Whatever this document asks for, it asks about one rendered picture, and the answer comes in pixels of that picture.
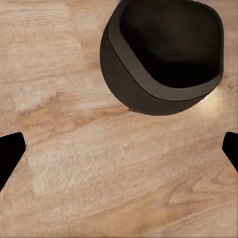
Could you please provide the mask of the cauldron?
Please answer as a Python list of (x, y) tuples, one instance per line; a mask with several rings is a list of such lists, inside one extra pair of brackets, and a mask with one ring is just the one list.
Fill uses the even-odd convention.
[(102, 74), (131, 112), (174, 115), (220, 84), (224, 38), (221, 17), (207, 4), (119, 0), (102, 35)]

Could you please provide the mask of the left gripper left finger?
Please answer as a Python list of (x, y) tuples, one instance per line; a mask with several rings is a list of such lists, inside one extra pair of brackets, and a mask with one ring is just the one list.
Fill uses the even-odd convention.
[(26, 150), (22, 132), (0, 137), (0, 191)]

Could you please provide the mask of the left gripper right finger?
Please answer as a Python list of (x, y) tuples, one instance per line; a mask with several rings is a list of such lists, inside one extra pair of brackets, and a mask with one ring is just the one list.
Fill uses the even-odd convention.
[(227, 132), (223, 141), (222, 150), (238, 172), (238, 134)]

